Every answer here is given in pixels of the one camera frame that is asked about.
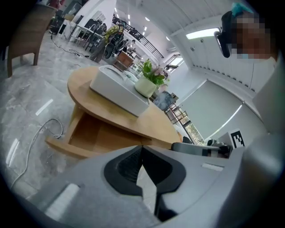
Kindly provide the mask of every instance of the flower pot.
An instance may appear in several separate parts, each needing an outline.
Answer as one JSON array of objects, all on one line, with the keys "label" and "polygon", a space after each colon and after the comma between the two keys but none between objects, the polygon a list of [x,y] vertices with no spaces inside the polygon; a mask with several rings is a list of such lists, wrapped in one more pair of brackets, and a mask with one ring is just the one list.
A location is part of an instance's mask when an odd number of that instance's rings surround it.
[{"label": "flower pot", "polygon": [[134,85],[135,89],[144,97],[150,98],[156,89],[156,84],[141,76]]}]

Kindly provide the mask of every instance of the floor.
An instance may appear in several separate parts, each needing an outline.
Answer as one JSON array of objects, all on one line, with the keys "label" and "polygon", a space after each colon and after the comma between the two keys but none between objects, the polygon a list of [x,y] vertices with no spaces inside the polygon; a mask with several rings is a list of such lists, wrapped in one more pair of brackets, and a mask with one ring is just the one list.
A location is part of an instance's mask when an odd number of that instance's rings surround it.
[{"label": "floor", "polygon": [[[0,63],[0,149],[1,171],[11,186],[24,170],[31,140],[39,127],[56,118],[66,131],[74,102],[67,91],[69,75],[76,69],[100,64],[84,57],[90,55],[74,43],[53,38],[46,32],[41,44],[38,65],[33,66],[33,54],[13,59],[13,76],[7,78],[7,62]],[[80,57],[66,51],[74,49]],[[27,172],[16,182],[14,192],[29,199],[59,173],[73,166],[76,159],[49,148],[47,135],[60,133],[55,121],[46,125],[32,146]],[[141,169],[138,185],[143,188],[144,202],[153,211],[156,187]]]}]

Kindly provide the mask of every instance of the white box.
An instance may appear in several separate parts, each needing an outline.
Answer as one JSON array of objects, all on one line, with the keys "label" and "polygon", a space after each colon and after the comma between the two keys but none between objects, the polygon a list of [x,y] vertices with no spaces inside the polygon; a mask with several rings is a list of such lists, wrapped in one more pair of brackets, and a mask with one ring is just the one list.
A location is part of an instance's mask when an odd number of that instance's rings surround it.
[{"label": "white box", "polygon": [[111,65],[99,67],[90,88],[135,116],[150,105],[148,98],[135,90],[134,83]]}]

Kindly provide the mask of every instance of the recessed light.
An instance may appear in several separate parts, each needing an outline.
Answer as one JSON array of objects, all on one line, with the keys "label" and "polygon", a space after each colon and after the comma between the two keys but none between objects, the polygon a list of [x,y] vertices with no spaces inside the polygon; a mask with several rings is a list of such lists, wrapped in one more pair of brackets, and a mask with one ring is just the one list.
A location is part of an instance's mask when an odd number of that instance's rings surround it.
[{"label": "recessed light", "polygon": [[210,29],[205,29],[201,31],[197,31],[194,33],[189,33],[186,35],[186,37],[191,40],[199,37],[212,37],[214,36],[214,32],[219,31],[218,28],[210,28]]}]

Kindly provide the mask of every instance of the roller shade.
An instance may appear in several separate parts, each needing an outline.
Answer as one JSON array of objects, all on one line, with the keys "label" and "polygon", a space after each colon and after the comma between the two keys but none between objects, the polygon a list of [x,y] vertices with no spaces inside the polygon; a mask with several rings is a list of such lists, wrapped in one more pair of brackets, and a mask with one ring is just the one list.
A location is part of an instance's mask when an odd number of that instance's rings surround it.
[{"label": "roller shade", "polygon": [[243,104],[236,115],[219,132],[213,135],[212,138],[218,139],[228,131],[237,128],[240,129],[245,146],[250,145],[253,139],[267,134],[263,122],[250,108]]},{"label": "roller shade", "polygon": [[206,139],[225,124],[241,104],[237,97],[207,80],[180,106],[202,138]]}]

